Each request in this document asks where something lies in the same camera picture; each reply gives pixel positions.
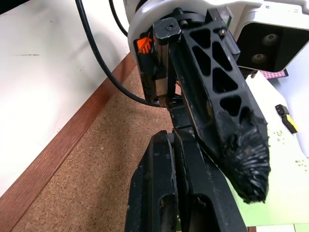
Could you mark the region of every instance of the orange label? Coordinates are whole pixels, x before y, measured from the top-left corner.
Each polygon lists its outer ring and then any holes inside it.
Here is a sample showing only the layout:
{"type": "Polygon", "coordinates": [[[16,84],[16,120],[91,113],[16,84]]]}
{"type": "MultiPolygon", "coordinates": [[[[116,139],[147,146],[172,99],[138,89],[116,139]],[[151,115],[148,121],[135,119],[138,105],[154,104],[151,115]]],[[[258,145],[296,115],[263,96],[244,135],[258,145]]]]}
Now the orange label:
{"type": "Polygon", "coordinates": [[[139,49],[139,53],[148,54],[151,50],[150,43],[152,42],[152,39],[150,37],[150,32],[148,33],[147,37],[141,38],[137,40],[137,47],[139,49]]]}

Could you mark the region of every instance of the metal bolt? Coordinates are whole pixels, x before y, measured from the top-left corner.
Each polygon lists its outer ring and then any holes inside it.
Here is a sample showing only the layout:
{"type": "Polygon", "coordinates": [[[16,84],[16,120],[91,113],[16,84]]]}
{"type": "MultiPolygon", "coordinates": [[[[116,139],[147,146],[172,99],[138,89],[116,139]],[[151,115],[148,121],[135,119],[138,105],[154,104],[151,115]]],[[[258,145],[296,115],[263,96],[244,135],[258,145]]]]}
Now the metal bolt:
{"type": "Polygon", "coordinates": [[[226,30],[220,29],[220,30],[218,31],[218,34],[219,34],[220,37],[226,36],[226,30]]]}
{"type": "Polygon", "coordinates": [[[176,29],[176,25],[172,22],[172,23],[170,23],[169,25],[167,25],[167,26],[165,27],[165,29],[168,30],[168,31],[175,30],[175,29],[176,29]]]}

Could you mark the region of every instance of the black cable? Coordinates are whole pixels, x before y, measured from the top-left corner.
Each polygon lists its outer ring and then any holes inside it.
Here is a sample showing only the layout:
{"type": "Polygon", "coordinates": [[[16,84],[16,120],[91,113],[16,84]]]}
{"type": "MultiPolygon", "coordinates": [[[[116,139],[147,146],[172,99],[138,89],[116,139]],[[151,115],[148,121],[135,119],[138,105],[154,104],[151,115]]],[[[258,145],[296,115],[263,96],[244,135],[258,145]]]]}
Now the black cable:
{"type": "Polygon", "coordinates": [[[86,16],[86,13],[85,13],[85,9],[84,9],[82,0],[75,0],[75,2],[76,2],[76,6],[77,6],[77,9],[78,9],[79,16],[81,17],[81,20],[82,20],[82,24],[83,24],[87,39],[88,39],[89,44],[91,46],[91,49],[93,51],[93,54],[95,55],[99,65],[104,70],[104,72],[107,75],[107,77],[109,78],[109,80],[117,87],[117,89],[119,89],[123,94],[125,94],[129,98],[131,98],[131,99],[133,99],[133,100],[135,100],[135,101],[137,101],[141,104],[160,107],[159,104],[147,102],[145,99],[139,98],[138,96],[132,94],[130,91],[128,91],[126,88],[124,88],[117,81],[117,79],[114,77],[112,72],[106,66],[106,64],[105,64],[105,62],[104,62],[104,60],[103,60],[103,58],[100,54],[100,51],[98,50],[97,44],[95,42],[95,39],[93,38],[91,29],[90,29],[90,26],[89,26],[89,23],[88,23],[88,20],[87,20],[87,16],[86,16]]]}
{"type": "Polygon", "coordinates": [[[109,3],[110,3],[110,7],[111,7],[111,11],[112,11],[112,15],[114,16],[114,19],[119,27],[119,29],[122,31],[122,33],[127,36],[127,31],[124,29],[124,27],[122,26],[121,22],[119,21],[119,18],[117,16],[117,13],[116,13],[116,10],[115,10],[115,7],[114,7],[114,2],[113,0],[109,0],[109,3]]]}

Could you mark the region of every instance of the cork floor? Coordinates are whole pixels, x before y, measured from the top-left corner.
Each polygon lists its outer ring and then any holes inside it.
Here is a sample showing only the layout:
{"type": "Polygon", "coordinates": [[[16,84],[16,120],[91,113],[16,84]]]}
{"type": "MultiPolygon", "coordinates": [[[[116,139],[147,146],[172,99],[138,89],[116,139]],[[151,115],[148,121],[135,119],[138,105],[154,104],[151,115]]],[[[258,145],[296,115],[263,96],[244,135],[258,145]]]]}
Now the cork floor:
{"type": "MultiPolygon", "coordinates": [[[[135,68],[125,81],[143,96],[135,68]]],[[[114,95],[13,232],[123,232],[130,178],[167,110],[114,95]]]]}

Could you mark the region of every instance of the green mat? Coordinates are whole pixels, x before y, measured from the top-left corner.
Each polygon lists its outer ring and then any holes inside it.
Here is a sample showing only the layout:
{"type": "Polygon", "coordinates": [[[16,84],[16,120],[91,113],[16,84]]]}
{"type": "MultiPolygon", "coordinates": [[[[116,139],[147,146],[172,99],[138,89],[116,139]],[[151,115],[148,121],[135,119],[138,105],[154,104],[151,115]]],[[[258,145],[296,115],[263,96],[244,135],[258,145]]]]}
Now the green mat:
{"type": "Polygon", "coordinates": [[[309,223],[309,161],[275,110],[285,99],[261,74],[247,83],[268,122],[271,173],[265,204],[245,204],[231,187],[241,215],[247,226],[309,223]]]}

